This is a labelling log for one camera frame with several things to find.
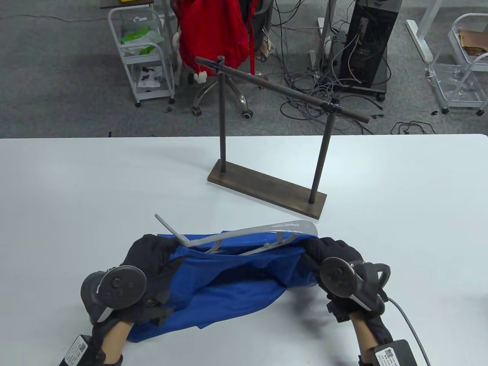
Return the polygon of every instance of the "white table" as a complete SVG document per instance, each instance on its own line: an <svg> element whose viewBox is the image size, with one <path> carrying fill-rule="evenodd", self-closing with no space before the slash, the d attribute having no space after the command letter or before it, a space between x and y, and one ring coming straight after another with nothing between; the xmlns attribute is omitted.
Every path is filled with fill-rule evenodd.
<svg viewBox="0 0 488 366"><path fill-rule="evenodd" d="M227 156L310 186L320 140L232 137ZM0 365L58 366L91 329L81 282L118 265L143 234L164 232L154 213L181 233L304 218L207 183L218 152L214 137L0 140ZM391 266L387 293L410 317L432 366L486 359L487 183L486 136L334 136L330 143L319 234ZM294 315L292 295L204 330L128 345L123 366L356 365L352 326L326 313L324 294L304 318ZM391 304L384 322L423 365Z"/></svg>

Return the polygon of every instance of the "floor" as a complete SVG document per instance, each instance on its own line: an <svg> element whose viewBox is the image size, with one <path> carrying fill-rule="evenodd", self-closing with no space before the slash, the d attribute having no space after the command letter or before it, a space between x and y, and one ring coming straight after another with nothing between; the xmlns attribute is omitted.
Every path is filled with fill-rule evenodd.
<svg viewBox="0 0 488 366"><path fill-rule="evenodd" d="M296 1L279 0L282 11ZM339 0L334 20L343 19L348 0ZM392 78L380 112L367 101L351 98L347 105L367 114L384 114L371 120L374 134L389 134L396 122L417 120L432 124L436 133L488 134L488 113L478 117L472 109L452 109L447 115L425 77L426 65L417 52L404 25L405 19L419 21L425 0L404 0L389 41L388 63ZM306 0L289 22L286 32L289 67L306 70L308 51L318 43L315 27L325 2ZM467 12L486 12L485 0L446 0L427 41L433 51L446 38L449 25ZM98 0L23 0L2 1L1 17L12 14L56 15L66 19L103 18L107 11ZM40 137L113 137L131 136L213 136L218 134L217 93L203 103L203 115L190 113L198 86L179 88L173 111L164 113L167 99L143 102L134 107L125 73L104 20L65 23L47 18L9 18L0 20L2 57L0 58L0 138ZM280 39L271 34L278 46ZM258 63L258 70L280 81L280 67L274 58ZM232 99L227 103L227 132L230 135L313 135L320 134L316 122L288 119L279 111L283 98L271 91L243 85L251 120L244 120ZM335 133L360 134L350 121L340 119ZM411 133L420 133L412 129Z"/></svg>

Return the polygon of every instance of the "red backpack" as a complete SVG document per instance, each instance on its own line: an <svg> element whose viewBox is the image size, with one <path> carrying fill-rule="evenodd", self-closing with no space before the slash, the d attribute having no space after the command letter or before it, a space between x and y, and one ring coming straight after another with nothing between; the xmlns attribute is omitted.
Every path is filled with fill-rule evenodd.
<svg viewBox="0 0 488 366"><path fill-rule="evenodd" d="M195 57L217 61L218 56L224 56L226 66L237 69L251 56L251 74L254 75L254 35L250 21L258 2L253 0L245 24L239 0L177 0L183 62L197 73L206 71L212 76L211 70L195 63Z"/></svg>

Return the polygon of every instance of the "wooden base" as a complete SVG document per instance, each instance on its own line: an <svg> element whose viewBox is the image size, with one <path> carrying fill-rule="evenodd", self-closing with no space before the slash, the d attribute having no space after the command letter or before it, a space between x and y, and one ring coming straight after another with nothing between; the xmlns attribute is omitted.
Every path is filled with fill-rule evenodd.
<svg viewBox="0 0 488 366"><path fill-rule="evenodd" d="M221 173L221 160L213 167L207 180L248 196L319 219L327 195L317 192L314 204L309 204L310 189L266 175L240 165L226 162Z"/></svg>

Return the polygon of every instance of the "hand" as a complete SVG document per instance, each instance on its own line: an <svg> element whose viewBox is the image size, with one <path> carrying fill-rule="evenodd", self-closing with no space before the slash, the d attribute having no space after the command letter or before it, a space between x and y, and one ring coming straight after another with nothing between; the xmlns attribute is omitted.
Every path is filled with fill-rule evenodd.
<svg viewBox="0 0 488 366"><path fill-rule="evenodd" d="M331 257L340 258L346 262L362 261L361 254L351 246L348 246L342 240L333 240L332 238L306 239L301 242L305 248L304 258L314 271L319 286L327 292L327 298L332 301L332 305L340 313L349 315L352 312L363 311L362 306L351 299L340 298L331 293L322 283L319 270L321 263Z"/></svg>
<svg viewBox="0 0 488 366"><path fill-rule="evenodd" d="M134 242L121 265L131 265L140 269L147 279L146 292L134 305L117 310L119 319L135 324L154 321L162 326L173 309L164 304L170 297L170 287L184 258L171 260L180 243L176 239L144 235Z"/></svg>
<svg viewBox="0 0 488 366"><path fill-rule="evenodd" d="M385 345L393 342L390 332L383 324L379 315L374 315L367 312L362 306L351 299L343 299L332 294L323 283L321 283L319 270L320 265L324 259L330 257L340 258L346 262L362 261L361 254L351 246L348 246L342 240L333 240L332 238L322 239L306 239L301 242L305 248L304 259L315 272L319 286L327 292L327 298L331 302L327 305L330 312L333 312L339 321L342 314L345 314L344 318L340 321L349 320L349 315L353 314L353 318L363 318L367 328L371 331L374 338L380 345Z"/></svg>

